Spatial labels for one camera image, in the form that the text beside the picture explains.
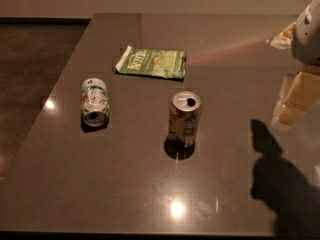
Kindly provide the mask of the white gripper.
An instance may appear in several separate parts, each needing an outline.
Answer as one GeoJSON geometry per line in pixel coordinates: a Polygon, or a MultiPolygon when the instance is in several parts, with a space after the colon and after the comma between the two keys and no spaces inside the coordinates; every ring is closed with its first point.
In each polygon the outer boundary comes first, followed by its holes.
{"type": "Polygon", "coordinates": [[[296,23],[288,25],[270,43],[280,50],[290,49],[291,44],[292,56],[310,65],[283,78],[271,121],[273,128],[295,126],[320,100],[320,0],[312,0],[296,23]]]}

